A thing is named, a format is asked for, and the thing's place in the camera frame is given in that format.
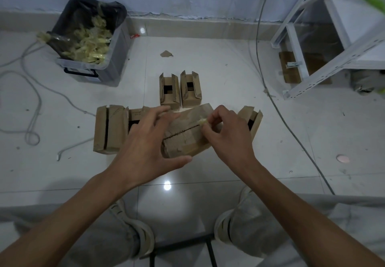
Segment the hand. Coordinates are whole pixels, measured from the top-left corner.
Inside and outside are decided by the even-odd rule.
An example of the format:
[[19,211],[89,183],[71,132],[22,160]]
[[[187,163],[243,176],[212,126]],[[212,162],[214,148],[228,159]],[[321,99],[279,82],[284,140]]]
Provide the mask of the hand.
[[112,173],[123,187],[123,194],[130,189],[149,182],[161,175],[191,162],[192,157],[164,158],[161,144],[164,132],[180,113],[159,114],[170,110],[170,106],[151,108],[130,132],[106,171]]
[[[239,176],[239,171],[256,162],[251,134],[246,121],[234,111],[220,105],[202,126],[202,134],[213,146],[219,158]],[[211,128],[223,122],[220,133]]]

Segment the gray plastic bin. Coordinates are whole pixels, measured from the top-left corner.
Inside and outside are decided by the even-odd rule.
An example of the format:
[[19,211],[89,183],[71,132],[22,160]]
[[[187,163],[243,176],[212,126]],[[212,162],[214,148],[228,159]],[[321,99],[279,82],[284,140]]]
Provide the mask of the gray plastic bin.
[[127,23],[123,22],[113,33],[109,50],[103,63],[96,65],[62,58],[57,58],[55,62],[64,68],[65,73],[77,81],[117,87],[131,41]]

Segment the beige tile baseboard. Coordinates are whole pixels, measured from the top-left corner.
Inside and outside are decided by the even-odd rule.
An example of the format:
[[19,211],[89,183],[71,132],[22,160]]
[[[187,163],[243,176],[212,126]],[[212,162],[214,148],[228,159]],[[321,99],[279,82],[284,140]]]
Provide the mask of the beige tile baseboard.
[[[0,11],[0,30],[15,32],[50,31],[60,12]],[[154,37],[190,37],[211,39],[255,40],[257,22],[233,19],[181,19],[168,15],[127,17],[130,34]],[[261,22],[259,39],[269,41],[280,22]],[[301,31],[310,31],[310,26],[299,25]],[[322,42],[335,42],[338,36],[332,24],[318,25],[317,34]]]

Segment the shoe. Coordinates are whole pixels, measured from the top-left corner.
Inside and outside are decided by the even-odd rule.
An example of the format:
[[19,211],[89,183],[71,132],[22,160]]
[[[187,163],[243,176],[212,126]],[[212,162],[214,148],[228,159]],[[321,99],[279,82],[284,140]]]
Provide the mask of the shoe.
[[[239,202],[241,202],[252,190],[245,186],[239,196]],[[225,243],[227,245],[232,245],[230,236],[229,236],[229,223],[233,209],[225,211],[222,213],[215,221],[214,224],[214,237],[217,241]]]
[[129,218],[127,216],[126,208],[124,206],[124,201],[122,199],[119,199],[117,202],[112,204],[110,206],[110,211],[119,220],[132,226],[136,230],[136,232],[139,234],[139,239],[140,239],[139,252],[134,258],[132,258],[132,260],[148,255],[154,250],[155,236],[151,230],[151,227],[140,220]]

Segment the cable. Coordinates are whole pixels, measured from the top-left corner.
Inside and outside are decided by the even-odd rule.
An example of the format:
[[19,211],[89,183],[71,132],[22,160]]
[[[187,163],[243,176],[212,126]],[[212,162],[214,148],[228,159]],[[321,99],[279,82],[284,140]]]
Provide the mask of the cable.
[[263,9],[264,9],[264,6],[265,6],[265,3],[266,3],[267,0],[263,0],[263,4],[262,4],[262,8],[261,8],[261,12],[259,14],[259,19],[258,19],[258,25],[257,25],[257,37],[256,37],[256,40],[255,40],[255,50],[256,50],[256,54],[257,54],[257,62],[258,62],[258,67],[256,66],[256,69],[259,71],[260,75],[261,75],[261,78],[262,78],[262,84],[267,92],[267,95],[269,96],[270,98],[270,101],[272,102],[274,108],[276,109],[278,115],[280,116],[283,124],[285,124],[286,128],[289,130],[289,132],[291,133],[291,135],[293,135],[293,137],[295,138],[295,140],[299,143],[299,145],[301,146],[301,148],[303,149],[303,151],[307,154],[307,156],[309,157],[309,159],[311,160],[311,162],[314,164],[315,168],[317,169],[317,171],[320,173],[321,177],[323,178],[323,180],[325,181],[326,185],[328,186],[330,192],[335,195],[333,189],[331,188],[330,184],[328,183],[328,181],[326,180],[325,176],[323,175],[321,169],[318,167],[318,165],[315,163],[315,161],[313,160],[313,158],[310,156],[310,154],[308,153],[308,151],[306,150],[306,148],[303,146],[303,144],[301,143],[301,141],[297,138],[297,136],[294,134],[294,132],[290,129],[289,125],[286,123],[285,119],[283,118],[280,110],[278,109],[277,105],[275,104],[274,100],[272,99],[271,95],[270,95],[270,92],[269,92],[269,89],[267,88],[267,85],[265,83],[265,80],[263,78],[263,74],[262,74],[262,69],[261,69],[261,65],[260,65],[260,62],[259,62],[259,55],[258,55],[258,34],[259,34],[259,24],[261,23],[261,18],[262,18],[262,13],[263,13]]
[[[79,107],[75,106],[75,104],[72,103],[72,101],[63,93],[61,92],[58,92],[58,91],[55,91],[54,89],[51,89],[43,84],[41,84],[33,75],[31,75],[28,70],[26,69],[26,66],[25,66],[25,62],[24,62],[24,58],[27,56],[27,55],[30,55],[40,49],[42,49],[44,46],[41,46],[41,47],[38,47],[38,48],[35,48],[33,50],[30,51],[30,49],[35,46],[38,42],[35,41],[34,43],[32,43],[31,45],[29,45],[22,53],[22,55],[16,59],[13,59],[7,63],[4,63],[2,65],[0,65],[0,68],[4,67],[4,66],[7,66],[7,65],[10,65],[18,60],[20,60],[20,65],[22,67],[22,70],[23,72],[30,78],[32,79],[36,84],[40,85],[41,87],[49,90],[50,92],[53,92],[55,94],[58,94],[62,97],[64,97],[68,103],[74,107],[76,110],[79,110],[80,112],[83,112],[84,114],[89,114],[89,115],[92,115],[92,116],[95,116],[95,114],[92,114],[86,110],[83,110],[83,109],[80,109]],[[36,87],[33,85],[33,83],[25,76],[25,75],[22,75],[21,73],[17,72],[17,71],[14,71],[14,70],[5,70],[3,71],[2,73],[0,73],[0,79],[2,77],[4,77],[5,75],[8,75],[8,74],[16,74],[18,75],[19,77],[23,78],[30,86],[31,88],[33,89],[33,91],[35,92],[36,96],[37,96],[37,99],[38,99],[38,103],[37,103],[37,106],[36,106],[36,109],[34,111],[34,114],[28,124],[28,127],[26,130],[4,130],[4,129],[1,129],[0,128],[0,132],[2,133],[6,133],[6,134],[14,134],[14,133],[25,133],[25,136],[24,136],[24,140],[25,140],[25,143],[28,144],[28,145],[31,145],[31,146],[36,146],[40,143],[40,136],[38,133],[36,133],[34,131],[34,128],[35,128],[35,125],[36,125],[36,121],[37,121],[37,118],[40,114],[40,109],[42,107],[42,99],[41,99],[41,96],[38,92],[38,90],[36,89]],[[79,142],[79,143],[76,143],[74,145],[71,145],[69,147],[66,147],[62,150],[60,150],[58,153],[57,153],[57,160],[59,161],[60,160],[60,157],[62,155],[63,152],[65,152],[66,150],[69,150],[70,148],[74,148],[74,147],[77,147],[78,145],[81,145],[83,143],[86,143],[86,142],[89,142],[93,140],[93,138],[89,138],[87,140],[84,140],[82,142]]]

